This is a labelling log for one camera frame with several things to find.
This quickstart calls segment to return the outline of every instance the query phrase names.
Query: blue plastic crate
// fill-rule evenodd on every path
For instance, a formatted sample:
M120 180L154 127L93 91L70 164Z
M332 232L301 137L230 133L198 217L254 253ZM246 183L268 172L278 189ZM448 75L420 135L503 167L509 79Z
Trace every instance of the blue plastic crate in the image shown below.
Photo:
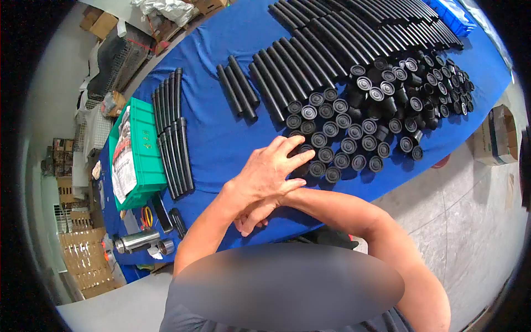
M476 24L470 15L453 0L422 1L439 15L444 24L446 24L457 37L467 37L476 27Z

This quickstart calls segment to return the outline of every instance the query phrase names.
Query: green plastic crate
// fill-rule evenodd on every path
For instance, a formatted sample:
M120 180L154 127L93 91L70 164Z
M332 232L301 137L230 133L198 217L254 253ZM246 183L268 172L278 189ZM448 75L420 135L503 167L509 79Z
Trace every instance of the green plastic crate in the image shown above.
M109 162L112 172L113 154L118 144L118 126L127 107L130 106L131 148L133 150L133 164L136 175L136 186L127 194L125 201L116 201L118 211L143 207L153 193L164 189L168 184L164 175L162 159L157 148L157 132L155 130L155 116L151 104L136 98L131 98L109 134Z

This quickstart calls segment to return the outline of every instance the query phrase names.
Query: newspaper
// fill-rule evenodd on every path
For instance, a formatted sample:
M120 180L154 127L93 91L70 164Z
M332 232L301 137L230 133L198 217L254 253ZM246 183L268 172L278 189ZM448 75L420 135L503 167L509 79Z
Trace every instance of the newspaper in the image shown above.
M131 149L130 106L127 107L118 126L119 138L113 154L113 191L122 204L127 194L136 186L133 150Z

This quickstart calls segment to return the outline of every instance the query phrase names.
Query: white cardboard box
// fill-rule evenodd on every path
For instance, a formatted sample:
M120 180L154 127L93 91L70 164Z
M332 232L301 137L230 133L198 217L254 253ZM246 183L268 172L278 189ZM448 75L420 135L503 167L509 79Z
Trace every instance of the white cardboard box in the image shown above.
M518 161L515 119L507 106L491 109L474 133L474 159L492 166Z

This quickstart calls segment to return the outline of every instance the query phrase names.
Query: table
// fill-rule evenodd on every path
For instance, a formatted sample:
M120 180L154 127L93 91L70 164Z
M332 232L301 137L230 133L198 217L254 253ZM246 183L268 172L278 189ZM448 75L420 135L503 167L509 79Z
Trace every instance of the table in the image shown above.
M277 135L285 133L269 116L263 103L256 110L259 119L248 123L236 118L229 108L217 80L216 65L227 65L227 57L233 54L248 74L247 66L252 55L266 48L280 37L290 37L268 12L268 4L274 0L240 0L214 15L198 27L153 69L143 80L133 97L150 102L151 92L177 67L184 69L183 116L188 120L190 160L196 189L177 201L163 190L166 210L177 207L188 227L221 190L223 184L238 174L251 152L267 146ZM343 174L343 181L329 185L324 180L307 178L310 188L333 190L372 201L422 173L461 145L482 123L492 105L499 99L511 80L498 51L485 34L477 27L468 38L463 39L465 50L453 51L452 59L468 72L476 90L472 92L475 110L466 116L453 116L439 122L435 131L425 131L421 146L424 159L413 162L402 154L392 154L384 160L384 169L378 174L351 171ZM391 149L396 146L394 139ZM126 235L114 204L109 172L108 144L100 154L102 165L101 183L105 193L103 209L105 226L110 235ZM140 217L138 209L133 211ZM162 230L154 216L155 229ZM219 250L243 245L278 242L320 227L317 220L290 208L273 212L269 225L255 230L246 238L231 226ZM172 237L177 245L176 232ZM146 251L134 254L118 254L120 264L153 263ZM173 261L174 255L163 261Z

